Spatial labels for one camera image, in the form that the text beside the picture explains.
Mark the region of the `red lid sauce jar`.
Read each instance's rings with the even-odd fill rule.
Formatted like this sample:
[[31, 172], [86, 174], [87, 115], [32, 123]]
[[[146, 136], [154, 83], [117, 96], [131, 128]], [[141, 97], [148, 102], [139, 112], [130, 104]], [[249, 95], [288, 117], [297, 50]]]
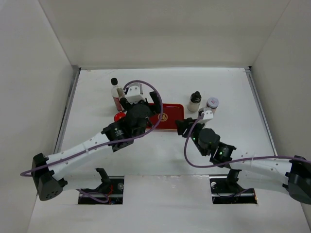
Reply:
[[125, 112], [118, 112], [114, 115], [114, 122], [117, 122], [126, 116]]

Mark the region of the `black cap pepper grinder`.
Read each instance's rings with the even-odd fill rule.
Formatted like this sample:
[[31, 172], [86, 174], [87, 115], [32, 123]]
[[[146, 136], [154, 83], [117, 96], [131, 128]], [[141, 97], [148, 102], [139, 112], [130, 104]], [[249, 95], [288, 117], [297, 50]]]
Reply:
[[199, 110], [201, 99], [202, 97], [199, 91], [195, 91], [194, 93], [192, 93], [189, 103], [187, 105], [188, 110], [192, 113], [197, 112]]

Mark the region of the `soy sauce bottle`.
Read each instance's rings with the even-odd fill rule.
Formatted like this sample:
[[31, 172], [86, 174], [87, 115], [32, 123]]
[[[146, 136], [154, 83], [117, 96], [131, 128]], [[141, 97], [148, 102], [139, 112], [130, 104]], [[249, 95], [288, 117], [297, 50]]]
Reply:
[[119, 112], [124, 112], [124, 108], [122, 107], [120, 100], [125, 96], [124, 90], [121, 86], [119, 86], [119, 82], [117, 78], [112, 78], [111, 80], [112, 89], [111, 95], [114, 101], [114, 104]]

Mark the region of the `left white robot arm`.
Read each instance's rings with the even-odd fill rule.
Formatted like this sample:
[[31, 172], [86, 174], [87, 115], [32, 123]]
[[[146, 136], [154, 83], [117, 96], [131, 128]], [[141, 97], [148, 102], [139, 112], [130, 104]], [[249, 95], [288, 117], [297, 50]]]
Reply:
[[65, 176], [86, 162], [91, 161], [93, 153], [109, 149], [113, 152], [130, 146], [138, 138], [144, 137], [146, 127], [151, 125], [150, 117], [163, 112], [163, 103], [156, 91], [150, 92], [153, 103], [142, 99], [130, 103], [122, 98], [126, 109], [125, 117], [109, 124], [89, 140], [65, 151], [49, 156], [39, 153], [33, 157], [31, 177], [41, 201], [55, 198], [68, 185]]

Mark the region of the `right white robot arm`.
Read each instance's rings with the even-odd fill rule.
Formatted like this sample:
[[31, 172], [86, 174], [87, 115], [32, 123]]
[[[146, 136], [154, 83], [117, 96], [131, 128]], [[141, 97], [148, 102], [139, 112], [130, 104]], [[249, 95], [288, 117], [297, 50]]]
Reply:
[[227, 168], [226, 188], [231, 192], [257, 188], [277, 191], [292, 199], [311, 203], [311, 162], [301, 156], [256, 156], [241, 152], [235, 146], [221, 142], [213, 129], [206, 128], [201, 119], [177, 120], [177, 133], [191, 140], [202, 156], [209, 157], [209, 165], [195, 168]]

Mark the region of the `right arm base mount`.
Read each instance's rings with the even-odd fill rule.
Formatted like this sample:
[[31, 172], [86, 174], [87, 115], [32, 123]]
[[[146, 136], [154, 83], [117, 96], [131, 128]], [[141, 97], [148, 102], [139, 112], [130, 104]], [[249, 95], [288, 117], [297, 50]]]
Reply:
[[209, 177], [213, 204], [257, 204], [255, 190], [238, 185], [239, 172], [231, 169], [227, 175]]

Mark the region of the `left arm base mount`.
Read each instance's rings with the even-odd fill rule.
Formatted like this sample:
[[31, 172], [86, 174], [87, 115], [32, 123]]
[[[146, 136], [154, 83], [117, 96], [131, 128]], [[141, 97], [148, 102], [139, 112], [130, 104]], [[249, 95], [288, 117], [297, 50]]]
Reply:
[[124, 176], [108, 176], [103, 168], [97, 168], [101, 180], [95, 188], [81, 189], [79, 205], [121, 205], [123, 204]]

